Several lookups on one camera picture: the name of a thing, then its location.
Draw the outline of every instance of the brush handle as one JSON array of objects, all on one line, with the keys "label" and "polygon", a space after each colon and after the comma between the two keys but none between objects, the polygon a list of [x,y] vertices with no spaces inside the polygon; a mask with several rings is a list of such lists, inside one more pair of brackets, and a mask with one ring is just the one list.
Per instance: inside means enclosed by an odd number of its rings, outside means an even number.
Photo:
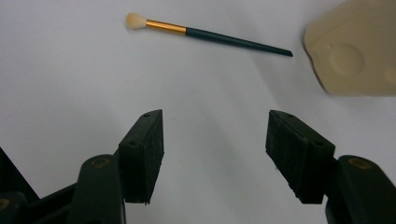
[{"label": "brush handle", "polygon": [[198,38],[198,39],[203,39],[203,40],[207,40],[207,41],[220,43],[220,44],[237,46],[237,47],[241,47],[241,48],[245,48],[245,49],[256,49],[256,50],[271,52],[271,53],[275,53],[275,54],[286,55],[286,56],[290,56],[290,57],[293,56],[293,54],[291,53],[290,50],[279,49],[279,48],[267,46],[264,44],[259,44],[259,43],[251,42],[248,40],[235,38],[235,37],[228,36],[228,35],[220,35],[220,34],[203,31],[203,30],[198,30],[198,29],[194,29],[194,28],[190,28],[190,27],[186,28],[185,35],[194,37],[194,38]]}]

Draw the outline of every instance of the brush bristles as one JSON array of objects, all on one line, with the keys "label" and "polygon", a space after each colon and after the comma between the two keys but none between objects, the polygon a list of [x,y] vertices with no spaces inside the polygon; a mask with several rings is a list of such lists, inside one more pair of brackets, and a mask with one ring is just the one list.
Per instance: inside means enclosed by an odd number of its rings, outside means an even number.
[{"label": "brush bristles", "polygon": [[132,29],[146,27],[146,18],[136,13],[129,13],[126,17],[126,25]]}]

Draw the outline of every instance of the brush ferrule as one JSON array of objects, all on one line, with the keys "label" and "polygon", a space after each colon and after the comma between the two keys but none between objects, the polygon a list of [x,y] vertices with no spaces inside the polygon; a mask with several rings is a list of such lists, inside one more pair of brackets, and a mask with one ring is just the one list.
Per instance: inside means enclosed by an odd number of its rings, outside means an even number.
[{"label": "brush ferrule", "polygon": [[186,34],[186,27],[174,25],[171,23],[161,22],[161,21],[147,20],[146,27],[156,29],[156,30],[162,30],[162,31],[172,33],[172,34],[177,34],[177,35]]}]

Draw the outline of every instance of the makeup brush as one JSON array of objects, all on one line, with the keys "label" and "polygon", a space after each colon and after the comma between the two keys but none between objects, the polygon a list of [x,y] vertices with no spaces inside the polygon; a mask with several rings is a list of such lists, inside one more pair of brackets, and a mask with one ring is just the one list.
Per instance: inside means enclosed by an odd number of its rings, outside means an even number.
[{"label": "makeup brush", "polygon": [[132,29],[139,29],[139,28],[152,28],[156,30],[161,30],[161,31],[166,31],[169,33],[177,34],[177,35],[186,35],[198,39],[203,39],[207,41],[212,41],[220,44],[227,44],[227,45],[232,45],[232,46],[237,46],[241,48],[246,48],[246,49],[256,49],[256,50],[261,50],[261,51],[266,51],[266,52],[271,52],[275,54],[281,54],[281,55],[286,55],[292,57],[293,54],[291,51],[286,50],[286,49],[279,49],[255,42],[251,42],[248,40],[244,39],[239,39],[235,38],[232,36],[227,36],[227,35],[220,35],[204,30],[198,30],[190,27],[185,27],[185,26],[180,26],[180,25],[174,25],[171,23],[166,23],[162,21],[151,21],[147,20],[145,17],[136,14],[136,13],[130,13],[126,17],[126,25],[129,28]]}]

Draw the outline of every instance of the beige plastic container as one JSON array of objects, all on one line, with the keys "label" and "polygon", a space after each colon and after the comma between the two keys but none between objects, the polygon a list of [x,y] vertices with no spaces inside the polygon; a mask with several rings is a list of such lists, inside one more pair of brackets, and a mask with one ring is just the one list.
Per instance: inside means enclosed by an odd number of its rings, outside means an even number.
[{"label": "beige plastic container", "polygon": [[310,23],[305,49],[335,95],[396,95],[396,0],[346,0]]}]

